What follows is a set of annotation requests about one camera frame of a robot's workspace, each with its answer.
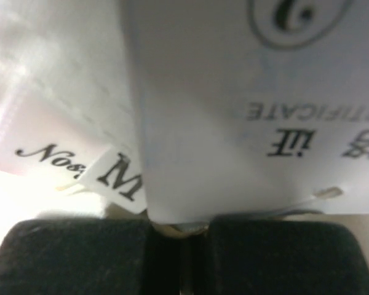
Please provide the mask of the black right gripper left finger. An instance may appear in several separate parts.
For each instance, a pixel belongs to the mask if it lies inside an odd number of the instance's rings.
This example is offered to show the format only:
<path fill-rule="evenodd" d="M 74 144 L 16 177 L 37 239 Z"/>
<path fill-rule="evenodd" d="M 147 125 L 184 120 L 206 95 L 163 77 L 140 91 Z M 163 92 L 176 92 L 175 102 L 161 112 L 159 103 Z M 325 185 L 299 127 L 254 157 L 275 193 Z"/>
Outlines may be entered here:
<path fill-rule="evenodd" d="M 140 294 L 143 221 L 29 220 L 0 246 L 0 294 Z"/>

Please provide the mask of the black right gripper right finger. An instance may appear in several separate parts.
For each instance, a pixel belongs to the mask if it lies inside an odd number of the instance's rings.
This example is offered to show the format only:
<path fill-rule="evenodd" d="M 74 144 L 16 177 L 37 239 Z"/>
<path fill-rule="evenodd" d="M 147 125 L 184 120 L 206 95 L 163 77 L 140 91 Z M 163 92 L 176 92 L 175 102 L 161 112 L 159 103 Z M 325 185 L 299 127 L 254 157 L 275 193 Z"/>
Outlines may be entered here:
<path fill-rule="evenodd" d="M 344 226 L 218 218 L 205 238 L 206 294 L 369 294 L 369 268 Z"/>

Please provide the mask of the white shirt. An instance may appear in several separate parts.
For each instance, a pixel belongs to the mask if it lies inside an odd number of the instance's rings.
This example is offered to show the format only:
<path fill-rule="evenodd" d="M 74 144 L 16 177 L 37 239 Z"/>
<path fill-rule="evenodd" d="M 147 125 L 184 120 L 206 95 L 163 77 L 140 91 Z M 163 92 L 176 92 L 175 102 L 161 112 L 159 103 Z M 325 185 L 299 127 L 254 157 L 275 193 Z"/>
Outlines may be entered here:
<path fill-rule="evenodd" d="M 118 1 L 0 1 L 0 174 L 32 215 L 129 217 L 78 183 L 138 152 Z"/>

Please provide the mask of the white size label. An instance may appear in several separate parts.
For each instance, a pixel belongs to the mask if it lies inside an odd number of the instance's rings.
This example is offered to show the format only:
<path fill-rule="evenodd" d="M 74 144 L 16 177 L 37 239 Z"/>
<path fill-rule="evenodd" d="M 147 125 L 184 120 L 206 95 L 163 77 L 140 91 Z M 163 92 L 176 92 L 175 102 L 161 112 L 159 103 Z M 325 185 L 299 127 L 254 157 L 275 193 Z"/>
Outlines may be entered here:
<path fill-rule="evenodd" d="M 87 167 L 78 183 L 132 214 L 147 208 L 137 151 L 109 146 Z"/>

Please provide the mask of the white paper price tag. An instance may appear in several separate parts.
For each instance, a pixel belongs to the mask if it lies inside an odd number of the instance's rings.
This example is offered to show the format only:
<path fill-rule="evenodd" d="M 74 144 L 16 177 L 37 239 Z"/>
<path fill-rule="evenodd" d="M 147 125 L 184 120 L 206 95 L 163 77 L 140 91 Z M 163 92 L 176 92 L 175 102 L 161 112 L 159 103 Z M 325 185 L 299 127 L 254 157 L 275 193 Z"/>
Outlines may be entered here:
<path fill-rule="evenodd" d="M 369 1 L 119 1 L 148 216 L 369 214 Z"/>

